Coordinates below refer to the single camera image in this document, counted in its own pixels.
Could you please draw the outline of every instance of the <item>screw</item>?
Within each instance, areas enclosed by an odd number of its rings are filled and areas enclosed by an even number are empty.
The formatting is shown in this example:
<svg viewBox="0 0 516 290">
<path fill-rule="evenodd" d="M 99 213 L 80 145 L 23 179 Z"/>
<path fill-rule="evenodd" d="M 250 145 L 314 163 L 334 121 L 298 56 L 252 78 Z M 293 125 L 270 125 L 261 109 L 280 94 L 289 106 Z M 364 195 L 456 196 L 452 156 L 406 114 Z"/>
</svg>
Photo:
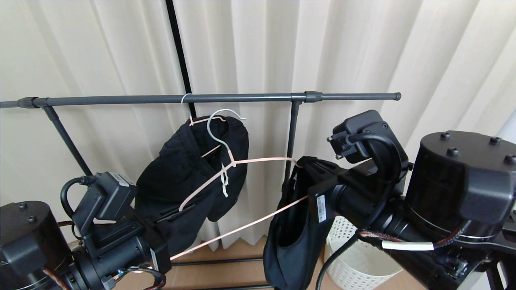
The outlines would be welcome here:
<svg viewBox="0 0 516 290">
<path fill-rule="evenodd" d="M 504 158 L 504 162 L 507 164 L 513 164 L 513 165 L 516 164 L 516 155 L 514 155 L 514 154 L 506 155 Z"/>
<path fill-rule="evenodd" d="M 448 155 L 448 156 L 457 156 L 457 155 L 459 155 L 459 149 L 457 149 L 455 147 L 448 148 L 448 151 L 446 151 L 446 155 Z"/>
<path fill-rule="evenodd" d="M 450 139 L 450 133 L 444 132 L 441 133 L 441 140 L 449 140 Z"/>
<path fill-rule="evenodd" d="M 491 137 L 491 140 L 489 140 L 489 144 L 491 145 L 498 145 L 502 139 L 500 137 Z"/>
</svg>

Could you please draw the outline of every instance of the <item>perforated basket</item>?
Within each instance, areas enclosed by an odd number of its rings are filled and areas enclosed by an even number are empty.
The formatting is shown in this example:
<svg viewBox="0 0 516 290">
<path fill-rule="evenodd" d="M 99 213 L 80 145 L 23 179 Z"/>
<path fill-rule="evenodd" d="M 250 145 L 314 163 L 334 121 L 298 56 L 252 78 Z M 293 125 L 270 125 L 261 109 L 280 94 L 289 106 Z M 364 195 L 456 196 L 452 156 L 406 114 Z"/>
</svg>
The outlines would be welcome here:
<svg viewBox="0 0 516 290">
<path fill-rule="evenodd" d="M 326 238 L 324 260 L 348 241 L 357 228 L 343 217 L 336 217 Z M 328 268 L 331 279 L 345 290 L 370 290 L 401 271 L 401 267 L 377 248 L 357 241 Z"/>
</svg>

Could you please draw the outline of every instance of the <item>white hanger hook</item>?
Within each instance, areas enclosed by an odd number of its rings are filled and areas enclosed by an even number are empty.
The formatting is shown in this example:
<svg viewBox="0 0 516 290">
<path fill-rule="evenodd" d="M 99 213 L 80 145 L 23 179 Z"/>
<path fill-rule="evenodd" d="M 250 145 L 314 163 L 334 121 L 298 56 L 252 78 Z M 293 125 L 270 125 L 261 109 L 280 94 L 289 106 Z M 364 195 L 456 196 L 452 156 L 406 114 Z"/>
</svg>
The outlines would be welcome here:
<svg viewBox="0 0 516 290">
<path fill-rule="evenodd" d="M 186 93 L 186 94 L 181 98 L 181 108 L 183 109 L 183 111 L 185 111 L 185 113 L 186 113 L 185 117 L 186 117 L 187 119 L 191 117 L 191 113 L 190 113 L 190 111 L 189 111 L 189 110 L 187 110 L 187 109 L 183 106 L 183 101 L 185 100 L 185 97 L 186 97 L 187 95 L 189 95 L 189 94 L 191 94 L 191 93 Z"/>
<path fill-rule="evenodd" d="M 229 111 L 229 112 L 232 112 L 233 114 L 235 114 L 235 115 L 236 115 L 239 119 L 241 119 L 241 120 L 247 120 L 247 119 L 246 119 L 246 118 L 241 117 L 237 112 L 233 111 L 232 109 L 220 109 L 220 110 L 218 110 L 218 111 L 215 111 L 215 112 L 214 112 L 214 113 L 213 113 L 213 114 L 208 118 L 208 123 L 206 124 L 206 128 L 208 129 L 208 134 L 213 138 L 213 140 L 215 140 L 215 141 L 217 141 L 217 142 L 221 143 L 222 145 L 224 145 L 224 147 L 226 147 L 226 149 L 227 149 L 228 151 L 231 151 L 231 150 L 229 149 L 228 144 L 227 144 L 226 142 L 224 142 L 224 141 L 220 140 L 219 138 L 217 138 L 217 137 L 213 136 L 212 130 L 211 130 L 211 129 L 210 129 L 210 127 L 209 127 L 209 124 L 211 123 L 212 118 L 213 118 L 216 114 L 218 114 L 219 112 L 222 112 L 222 111 Z"/>
</svg>

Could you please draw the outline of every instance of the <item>clothing rail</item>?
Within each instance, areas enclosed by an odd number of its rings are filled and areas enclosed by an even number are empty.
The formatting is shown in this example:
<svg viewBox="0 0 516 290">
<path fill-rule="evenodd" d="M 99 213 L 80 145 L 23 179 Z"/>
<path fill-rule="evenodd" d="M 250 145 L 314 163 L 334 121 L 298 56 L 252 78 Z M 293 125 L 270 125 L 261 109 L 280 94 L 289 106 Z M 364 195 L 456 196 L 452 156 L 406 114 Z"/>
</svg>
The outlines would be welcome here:
<svg viewBox="0 0 516 290">
<path fill-rule="evenodd" d="M 62 122 L 59 120 L 54 106 L 76 105 L 108 105 L 108 104 L 170 104 L 180 103 L 183 95 L 117 95 L 117 96 L 74 96 L 69 98 L 37 98 L 27 97 L 17 101 L 0 102 L 0 109 L 5 108 L 41 108 L 55 126 L 57 132 L 72 153 L 75 161 L 85 175 L 93 175 L 79 150 L 68 135 Z M 225 102 L 291 102 L 291 118 L 288 131 L 287 157 L 292 157 L 294 140 L 296 137 L 297 116 L 302 103 L 316 103 L 320 101 L 363 101 L 363 100 L 394 100 L 399 101 L 401 94 L 397 93 L 330 93 L 316 91 L 304 93 L 266 93 L 266 94 L 189 94 L 183 103 L 225 103 Z M 291 163 L 285 167 L 285 181 L 290 175 Z M 260 261 L 263 258 L 231 259 L 217 261 L 198 261 L 188 263 L 172 263 L 173 266 L 219 264 Z M 220 287 L 200 290 L 249 290 L 269 288 L 270 285 L 247 285 L 238 287 Z"/>
</svg>

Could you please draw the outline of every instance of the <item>brown floor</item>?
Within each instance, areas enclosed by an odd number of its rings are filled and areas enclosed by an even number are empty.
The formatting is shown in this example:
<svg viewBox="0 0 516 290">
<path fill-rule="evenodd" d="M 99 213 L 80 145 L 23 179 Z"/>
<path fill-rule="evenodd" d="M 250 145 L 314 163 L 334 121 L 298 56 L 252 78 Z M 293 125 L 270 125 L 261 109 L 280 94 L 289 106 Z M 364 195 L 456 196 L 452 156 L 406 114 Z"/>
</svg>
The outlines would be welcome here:
<svg viewBox="0 0 516 290">
<path fill-rule="evenodd" d="M 258 257 L 262 255 L 264 245 L 265 238 L 262 238 L 255 246 L 239 240 L 226 250 L 219 248 L 215 252 L 212 252 L 209 247 L 204 247 L 192 254 L 180 257 L 175 261 L 190 262 Z M 315 288 L 315 280 L 317 279 L 317 274 L 322 264 L 323 260 L 321 257 L 317 263 L 312 283 L 308 289 Z M 151 286 L 152 283 L 153 278 L 148 274 L 129 273 L 117 284 L 115 289 L 141 290 Z M 265 281 L 263 273 L 262 261 L 257 261 L 173 267 L 172 270 L 167 273 L 167 285 L 163 289 L 190 290 L 260 284 L 267 284 L 267 282 Z M 328 275 L 325 276 L 322 287 L 324 290 L 340 290 Z M 418 290 L 424 288 L 405 271 L 402 271 L 380 285 L 377 289 Z"/>
</svg>

